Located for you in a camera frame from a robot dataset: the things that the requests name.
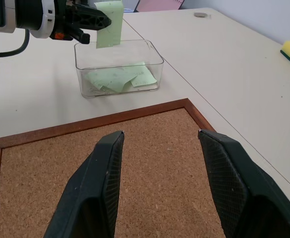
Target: pink object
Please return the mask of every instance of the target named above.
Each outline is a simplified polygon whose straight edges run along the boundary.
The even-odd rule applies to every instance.
[[[184,0],[140,0],[137,11],[178,10]]]

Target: black cable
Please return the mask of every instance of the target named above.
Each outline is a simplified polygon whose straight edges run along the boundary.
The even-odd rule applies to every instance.
[[[24,43],[22,43],[21,47],[17,50],[14,50],[14,51],[0,52],[0,58],[15,56],[15,55],[23,52],[28,46],[29,38],[30,38],[29,30],[25,30],[25,39],[24,39]]]

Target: transparent box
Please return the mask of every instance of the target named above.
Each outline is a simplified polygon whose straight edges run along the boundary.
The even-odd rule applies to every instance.
[[[96,42],[74,45],[81,94],[85,98],[156,90],[164,59],[150,41],[121,41],[96,48]]]

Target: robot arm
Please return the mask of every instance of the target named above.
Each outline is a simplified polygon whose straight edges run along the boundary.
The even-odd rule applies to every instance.
[[[0,32],[15,28],[29,30],[36,38],[90,43],[81,29],[101,30],[112,21],[90,7],[88,0],[3,0],[0,1]]]

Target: cork surface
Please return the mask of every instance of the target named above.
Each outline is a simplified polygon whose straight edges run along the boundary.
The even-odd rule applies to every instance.
[[[117,238],[224,238],[185,109],[4,149],[0,238],[41,238],[75,170],[104,135],[125,131]]]

